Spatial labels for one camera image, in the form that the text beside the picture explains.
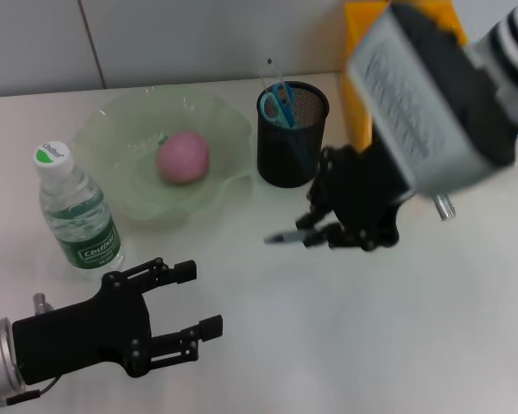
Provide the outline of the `clear plastic ruler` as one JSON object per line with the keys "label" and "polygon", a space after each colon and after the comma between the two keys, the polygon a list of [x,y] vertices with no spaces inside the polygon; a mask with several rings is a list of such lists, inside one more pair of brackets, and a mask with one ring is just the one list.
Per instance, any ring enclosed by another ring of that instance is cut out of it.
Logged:
{"label": "clear plastic ruler", "polygon": [[284,104],[293,102],[292,94],[282,76],[281,69],[273,58],[264,58],[258,64],[258,75],[263,88],[275,94]]}

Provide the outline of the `black mesh pen holder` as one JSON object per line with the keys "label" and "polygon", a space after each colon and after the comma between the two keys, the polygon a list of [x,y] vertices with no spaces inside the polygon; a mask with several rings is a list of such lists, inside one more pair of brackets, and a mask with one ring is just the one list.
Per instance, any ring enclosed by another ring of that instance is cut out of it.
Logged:
{"label": "black mesh pen holder", "polygon": [[[287,81],[294,93],[294,114],[299,124],[297,131],[282,129],[267,121],[260,111],[261,93],[256,102],[257,156],[256,166],[261,177],[280,188],[295,188],[313,179],[317,172],[323,144],[325,121],[330,106],[325,94],[317,87],[300,82]],[[288,145],[287,133],[297,133],[306,149],[310,171],[303,173]]]}

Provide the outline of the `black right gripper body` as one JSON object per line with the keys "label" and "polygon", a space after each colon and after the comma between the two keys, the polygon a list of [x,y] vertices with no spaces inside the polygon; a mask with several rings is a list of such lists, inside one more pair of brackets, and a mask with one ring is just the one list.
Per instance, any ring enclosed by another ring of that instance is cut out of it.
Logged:
{"label": "black right gripper body", "polygon": [[334,148],[325,189],[338,222],[370,242],[370,251],[392,248],[400,238],[397,213],[409,186],[382,144],[361,153]]}

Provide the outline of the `clear water bottle green label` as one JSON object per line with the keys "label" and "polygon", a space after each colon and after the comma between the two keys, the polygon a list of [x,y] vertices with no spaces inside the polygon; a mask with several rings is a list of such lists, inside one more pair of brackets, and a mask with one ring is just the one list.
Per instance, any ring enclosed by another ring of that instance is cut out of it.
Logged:
{"label": "clear water bottle green label", "polygon": [[119,269],[124,254],[111,210],[69,146],[44,142],[33,162],[40,179],[41,213],[68,263],[89,279]]}

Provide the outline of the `blue scissors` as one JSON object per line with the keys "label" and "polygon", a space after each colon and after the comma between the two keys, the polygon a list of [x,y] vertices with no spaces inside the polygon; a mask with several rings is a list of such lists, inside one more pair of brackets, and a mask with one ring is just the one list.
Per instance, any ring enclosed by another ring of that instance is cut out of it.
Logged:
{"label": "blue scissors", "polygon": [[[294,114],[293,90],[284,81],[273,84],[264,91],[260,98],[260,111],[268,122],[282,129],[297,131],[300,127]],[[300,170],[308,173],[310,171],[307,164],[309,156],[300,142],[299,135],[287,133],[287,141],[299,162]]]}

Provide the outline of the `green glass fruit plate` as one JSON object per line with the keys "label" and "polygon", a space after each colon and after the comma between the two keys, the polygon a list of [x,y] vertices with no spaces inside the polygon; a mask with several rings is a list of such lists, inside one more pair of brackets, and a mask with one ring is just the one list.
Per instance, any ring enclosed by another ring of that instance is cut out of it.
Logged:
{"label": "green glass fruit plate", "polygon": [[[159,146],[193,131],[210,149],[206,176],[188,185],[163,180]],[[77,164],[102,188],[110,206],[130,220],[157,222],[214,204],[233,180],[250,175],[250,122],[210,92],[183,85],[136,88],[92,113],[70,147]]]}

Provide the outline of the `silver ballpoint pen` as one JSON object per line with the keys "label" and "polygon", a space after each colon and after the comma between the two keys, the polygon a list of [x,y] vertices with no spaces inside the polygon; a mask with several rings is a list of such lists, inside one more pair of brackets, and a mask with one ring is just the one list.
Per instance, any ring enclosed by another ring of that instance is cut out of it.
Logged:
{"label": "silver ballpoint pen", "polygon": [[287,244],[295,242],[303,242],[311,231],[306,229],[297,229],[293,231],[285,231],[264,238],[266,244]]}

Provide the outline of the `yellow plastic bin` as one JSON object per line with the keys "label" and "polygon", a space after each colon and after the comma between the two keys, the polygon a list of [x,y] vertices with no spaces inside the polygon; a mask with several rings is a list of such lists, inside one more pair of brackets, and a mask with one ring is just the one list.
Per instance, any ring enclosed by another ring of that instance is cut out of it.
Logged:
{"label": "yellow plastic bin", "polygon": [[390,3],[412,5],[432,18],[441,28],[450,29],[464,45],[468,41],[452,0],[360,0],[344,5],[346,17],[346,57],[341,72],[342,108],[349,143],[361,152],[373,141],[372,118],[347,74],[347,63],[375,20]]}

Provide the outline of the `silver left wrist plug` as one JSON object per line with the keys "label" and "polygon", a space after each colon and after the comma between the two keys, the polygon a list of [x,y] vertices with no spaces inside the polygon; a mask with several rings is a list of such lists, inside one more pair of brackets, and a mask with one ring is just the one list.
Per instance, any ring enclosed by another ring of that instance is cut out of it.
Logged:
{"label": "silver left wrist plug", "polygon": [[33,296],[33,304],[36,316],[54,309],[54,307],[47,301],[45,294],[40,292]]}

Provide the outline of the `pink peach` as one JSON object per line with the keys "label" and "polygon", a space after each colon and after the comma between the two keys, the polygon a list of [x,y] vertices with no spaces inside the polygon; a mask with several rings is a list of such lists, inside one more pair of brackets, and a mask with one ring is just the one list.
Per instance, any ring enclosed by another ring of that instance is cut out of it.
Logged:
{"label": "pink peach", "polygon": [[207,141],[192,131],[167,135],[159,143],[155,165],[161,178],[171,184],[187,185],[201,180],[210,166]]}

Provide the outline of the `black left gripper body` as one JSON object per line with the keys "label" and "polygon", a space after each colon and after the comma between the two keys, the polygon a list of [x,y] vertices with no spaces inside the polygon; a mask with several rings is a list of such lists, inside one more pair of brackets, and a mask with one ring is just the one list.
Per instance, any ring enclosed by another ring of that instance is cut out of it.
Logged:
{"label": "black left gripper body", "polygon": [[137,277],[104,276],[92,298],[12,325],[16,363],[34,385],[103,362],[131,378],[150,371],[151,326]]}

